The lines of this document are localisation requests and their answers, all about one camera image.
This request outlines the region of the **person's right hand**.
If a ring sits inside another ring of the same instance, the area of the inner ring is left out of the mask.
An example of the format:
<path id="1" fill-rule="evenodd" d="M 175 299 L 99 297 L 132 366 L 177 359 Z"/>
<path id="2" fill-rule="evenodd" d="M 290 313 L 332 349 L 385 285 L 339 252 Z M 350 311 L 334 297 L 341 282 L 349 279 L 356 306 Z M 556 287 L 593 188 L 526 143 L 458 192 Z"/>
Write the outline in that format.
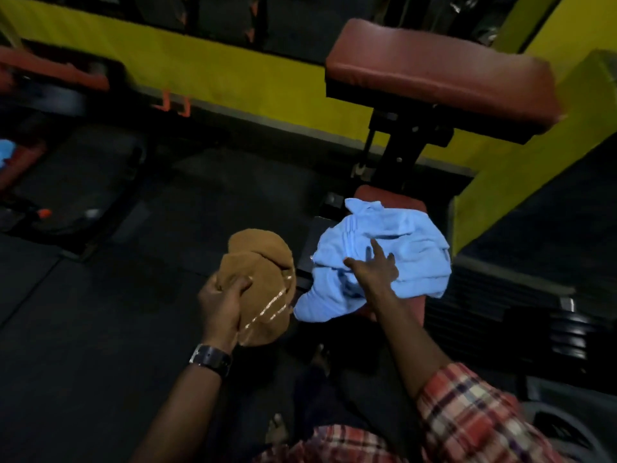
<path id="1" fill-rule="evenodd" d="M 392 253 L 385 255 L 382 247 L 374 238 L 370 240 L 370 250 L 367 251 L 368 264 L 366 275 L 355 275 L 365 293 L 366 303 L 380 310 L 396 297 L 391 284 L 398 278 L 396 258 Z"/>

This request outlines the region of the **brown cloth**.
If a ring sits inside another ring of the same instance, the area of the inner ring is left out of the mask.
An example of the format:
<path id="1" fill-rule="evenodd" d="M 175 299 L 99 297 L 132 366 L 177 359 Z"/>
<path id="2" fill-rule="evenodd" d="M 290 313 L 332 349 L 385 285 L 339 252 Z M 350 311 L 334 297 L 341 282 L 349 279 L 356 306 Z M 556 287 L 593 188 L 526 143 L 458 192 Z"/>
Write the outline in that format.
<path id="1" fill-rule="evenodd" d="M 296 294 L 292 251 L 272 231 L 234 233 L 217 270 L 216 287 L 224 290 L 239 277 L 252 281 L 240 299 L 239 345 L 254 348 L 275 342 L 289 327 Z"/>

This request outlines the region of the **light blue towel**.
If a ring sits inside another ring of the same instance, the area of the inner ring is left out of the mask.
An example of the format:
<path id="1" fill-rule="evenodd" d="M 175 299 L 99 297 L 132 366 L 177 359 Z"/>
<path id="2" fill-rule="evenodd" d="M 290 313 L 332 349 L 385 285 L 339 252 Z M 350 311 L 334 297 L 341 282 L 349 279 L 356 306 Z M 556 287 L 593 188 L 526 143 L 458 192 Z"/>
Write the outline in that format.
<path id="1" fill-rule="evenodd" d="M 350 214 L 323 232 L 311 255 L 313 284 L 294 307 L 298 321 L 327 322 L 366 304 L 363 289 L 344 259 L 367 261 L 373 254 L 372 239 L 385 255 L 395 258 L 398 278 L 391 287 L 397 296 L 443 296 L 452 272 L 450 247 L 426 213 L 356 198 L 346 199 L 345 206 Z"/>

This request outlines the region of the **person's left forearm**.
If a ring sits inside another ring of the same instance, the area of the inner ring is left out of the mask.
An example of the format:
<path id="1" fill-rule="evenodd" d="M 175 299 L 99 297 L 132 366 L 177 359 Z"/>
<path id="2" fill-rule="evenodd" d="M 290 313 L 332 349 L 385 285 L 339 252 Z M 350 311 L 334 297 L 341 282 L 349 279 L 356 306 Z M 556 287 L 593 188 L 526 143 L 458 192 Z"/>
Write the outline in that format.
<path id="1" fill-rule="evenodd" d="M 222 384 L 209 368 L 187 366 L 160 408 L 130 463 L 187 463 L 207 434 Z"/>

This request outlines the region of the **person's right forearm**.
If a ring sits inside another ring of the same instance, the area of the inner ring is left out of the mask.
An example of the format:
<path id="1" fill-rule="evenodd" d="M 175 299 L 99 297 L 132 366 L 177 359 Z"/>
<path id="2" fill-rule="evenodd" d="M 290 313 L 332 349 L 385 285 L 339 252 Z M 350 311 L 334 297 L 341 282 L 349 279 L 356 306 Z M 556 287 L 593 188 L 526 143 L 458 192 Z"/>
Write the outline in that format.
<path id="1" fill-rule="evenodd" d="M 428 381 L 452 360 L 391 290 L 380 289 L 366 299 L 387 338 L 407 393 L 417 399 Z"/>

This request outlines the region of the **red padded bench seat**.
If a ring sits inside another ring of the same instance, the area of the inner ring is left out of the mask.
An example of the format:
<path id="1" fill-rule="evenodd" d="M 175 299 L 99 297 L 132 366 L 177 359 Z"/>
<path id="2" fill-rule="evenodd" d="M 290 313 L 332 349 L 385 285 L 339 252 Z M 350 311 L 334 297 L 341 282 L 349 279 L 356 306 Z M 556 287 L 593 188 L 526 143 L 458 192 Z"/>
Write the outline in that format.
<path id="1" fill-rule="evenodd" d="M 424 202 L 413 199 L 409 196 L 392 193 L 385 189 L 380 189 L 370 185 L 359 186 L 353 197 L 366 202 L 380 202 L 385 208 L 411 209 L 422 213 L 427 213 Z M 405 309 L 419 322 L 424 325 L 426 296 L 411 297 L 403 299 Z"/>

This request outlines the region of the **black wristwatch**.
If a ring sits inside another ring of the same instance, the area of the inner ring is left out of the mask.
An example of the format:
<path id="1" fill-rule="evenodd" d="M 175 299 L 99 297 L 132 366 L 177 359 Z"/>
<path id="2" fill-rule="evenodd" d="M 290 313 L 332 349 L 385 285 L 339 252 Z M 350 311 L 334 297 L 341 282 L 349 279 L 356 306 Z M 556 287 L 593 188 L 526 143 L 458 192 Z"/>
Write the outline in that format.
<path id="1" fill-rule="evenodd" d="M 207 368 L 222 379 L 229 375 L 232 363 L 231 354 L 208 344 L 198 344 L 189 359 L 189 364 Z"/>

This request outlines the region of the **person's right foot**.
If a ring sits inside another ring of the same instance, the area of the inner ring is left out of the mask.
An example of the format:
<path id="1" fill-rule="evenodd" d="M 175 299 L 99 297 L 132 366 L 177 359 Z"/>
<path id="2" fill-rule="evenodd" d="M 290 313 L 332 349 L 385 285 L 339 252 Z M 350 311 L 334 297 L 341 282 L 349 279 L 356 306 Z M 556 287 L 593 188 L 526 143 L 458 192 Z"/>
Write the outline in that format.
<path id="1" fill-rule="evenodd" d="M 319 343 L 310 360 L 310 366 L 320 370 L 324 376 L 328 377 L 331 373 L 331 362 L 329 351 L 323 343 Z"/>

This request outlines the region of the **dark trousers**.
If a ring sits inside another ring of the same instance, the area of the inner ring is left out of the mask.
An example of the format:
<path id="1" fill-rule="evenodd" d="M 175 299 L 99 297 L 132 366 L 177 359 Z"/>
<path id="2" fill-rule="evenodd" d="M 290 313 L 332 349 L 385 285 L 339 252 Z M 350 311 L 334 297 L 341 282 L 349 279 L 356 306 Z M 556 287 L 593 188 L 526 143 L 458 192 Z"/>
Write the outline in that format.
<path id="1" fill-rule="evenodd" d="M 410 463 L 421 463 L 419 414 L 393 370 L 368 376 L 334 369 L 326 375 L 310 365 L 294 384 L 293 443 L 307 440 L 323 425 L 348 425 L 385 439 Z"/>

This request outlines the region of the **person's left foot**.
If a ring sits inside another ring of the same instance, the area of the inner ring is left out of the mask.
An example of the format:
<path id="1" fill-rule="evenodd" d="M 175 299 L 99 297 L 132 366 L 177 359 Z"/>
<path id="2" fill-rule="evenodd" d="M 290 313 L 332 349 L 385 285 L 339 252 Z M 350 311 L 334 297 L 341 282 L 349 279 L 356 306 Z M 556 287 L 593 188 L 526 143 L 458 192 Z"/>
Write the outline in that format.
<path id="1" fill-rule="evenodd" d="M 268 422 L 268 429 L 265 434 L 265 444 L 270 446 L 280 446 L 289 440 L 289 432 L 282 418 L 282 414 L 276 413 Z"/>

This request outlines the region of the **plaid shirt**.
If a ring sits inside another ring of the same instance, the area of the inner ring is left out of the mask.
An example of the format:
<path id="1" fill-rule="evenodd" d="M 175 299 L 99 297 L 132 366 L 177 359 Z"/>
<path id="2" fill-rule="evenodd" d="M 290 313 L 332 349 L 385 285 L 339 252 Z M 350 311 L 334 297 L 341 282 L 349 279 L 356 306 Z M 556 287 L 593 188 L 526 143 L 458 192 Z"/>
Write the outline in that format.
<path id="1" fill-rule="evenodd" d="M 297 437 L 272 444 L 251 463 L 411 463 L 385 438 L 360 424 L 320 368 L 297 390 Z M 438 370 L 416 400 L 420 463 L 575 463 L 563 456 L 520 410 L 462 363 Z"/>

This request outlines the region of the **red and black gym machine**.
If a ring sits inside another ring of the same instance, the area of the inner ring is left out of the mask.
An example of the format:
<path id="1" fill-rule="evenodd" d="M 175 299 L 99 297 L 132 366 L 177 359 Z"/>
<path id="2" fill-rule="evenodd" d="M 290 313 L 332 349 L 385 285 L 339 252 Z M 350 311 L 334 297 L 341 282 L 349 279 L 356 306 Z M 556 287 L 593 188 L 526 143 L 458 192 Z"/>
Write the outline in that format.
<path id="1" fill-rule="evenodd" d="M 0 44 L 0 232 L 77 251 L 112 230 L 152 153 L 140 105 L 118 60 Z"/>

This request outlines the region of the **grey weight plate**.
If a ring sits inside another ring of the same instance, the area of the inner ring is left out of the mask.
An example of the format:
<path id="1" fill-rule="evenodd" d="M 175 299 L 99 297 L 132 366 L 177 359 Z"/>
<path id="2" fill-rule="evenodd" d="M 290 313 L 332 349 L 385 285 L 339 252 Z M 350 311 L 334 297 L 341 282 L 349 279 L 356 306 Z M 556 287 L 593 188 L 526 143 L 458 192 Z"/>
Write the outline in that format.
<path id="1" fill-rule="evenodd" d="M 617 463 L 591 429 L 570 413 L 538 401 L 523 402 L 521 409 L 526 420 L 571 463 Z"/>

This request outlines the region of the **black bench frame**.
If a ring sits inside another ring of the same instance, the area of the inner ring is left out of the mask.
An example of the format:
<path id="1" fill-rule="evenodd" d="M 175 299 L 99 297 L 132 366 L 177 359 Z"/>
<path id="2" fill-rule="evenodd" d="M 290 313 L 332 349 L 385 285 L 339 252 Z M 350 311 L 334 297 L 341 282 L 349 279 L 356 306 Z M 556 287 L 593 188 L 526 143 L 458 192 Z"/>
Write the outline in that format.
<path id="1" fill-rule="evenodd" d="M 373 163 L 370 148 L 376 132 L 390 132 L 390 138 L 381 158 Z M 453 127 L 439 122 L 434 114 L 422 118 L 373 111 L 365 146 L 345 189 L 341 192 L 328 192 L 320 204 L 317 217 L 311 223 L 297 264 L 300 293 L 307 292 L 312 286 L 313 262 L 310 256 L 317 248 L 319 237 L 349 213 L 344 207 L 344 199 L 353 197 L 359 186 L 370 185 L 426 203 L 426 196 L 418 193 L 423 189 L 420 186 L 423 181 L 416 170 L 418 159 L 428 144 L 447 147 L 453 133 Z"/>

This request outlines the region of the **orange wall hooks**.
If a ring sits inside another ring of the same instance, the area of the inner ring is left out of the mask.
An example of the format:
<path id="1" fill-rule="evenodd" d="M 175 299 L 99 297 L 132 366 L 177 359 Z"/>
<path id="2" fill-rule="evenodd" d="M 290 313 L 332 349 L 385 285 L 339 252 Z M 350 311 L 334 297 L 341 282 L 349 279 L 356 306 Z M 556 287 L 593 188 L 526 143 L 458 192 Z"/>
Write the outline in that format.
<path id="1" fill-rule="evenodd" d="M 162 89 L 158 103 L 150 104 L 150 108 L 162 112 L 176 112 L 183 118 L 190 118 L 192 114 L 191 97 L 189 95 L 172 95 L 169 89 Z"/>

